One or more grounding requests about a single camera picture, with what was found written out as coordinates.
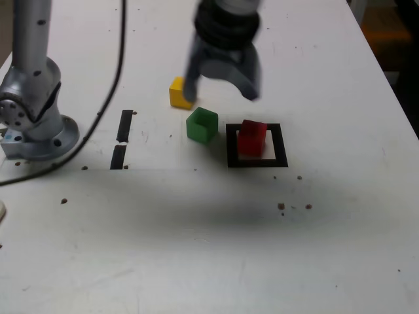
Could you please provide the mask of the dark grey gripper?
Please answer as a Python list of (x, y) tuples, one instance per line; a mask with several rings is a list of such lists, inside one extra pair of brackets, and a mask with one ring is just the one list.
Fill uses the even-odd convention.
[(194, 39), (191, 45), (184, 77), (183, 96), (187, 101), (196, 101), (197, 84), (201, 75), (208, 79), (224, 80), (234, 85), (241, 95), (255, 101), (261, 93), (261, 64), (253, 45), (239, 50), (224, 50)]

